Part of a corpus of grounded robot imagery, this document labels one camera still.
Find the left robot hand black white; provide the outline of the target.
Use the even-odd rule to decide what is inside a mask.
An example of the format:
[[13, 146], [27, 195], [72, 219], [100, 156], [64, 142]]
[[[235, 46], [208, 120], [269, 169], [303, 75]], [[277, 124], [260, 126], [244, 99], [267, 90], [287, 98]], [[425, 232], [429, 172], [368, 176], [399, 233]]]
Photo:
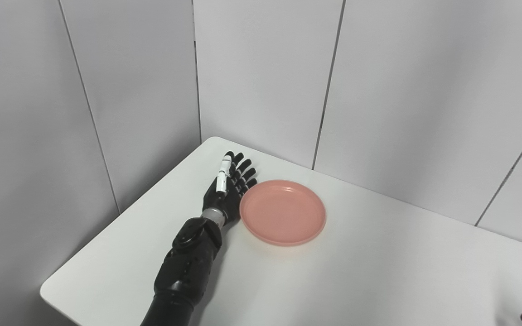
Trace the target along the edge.
[[203, 197], [201, 217], [212, 220], [220, 229], [240, 219], [243, 196], [257, 185], [256, 169], [243, 153], [228, 151], [219, 171]]

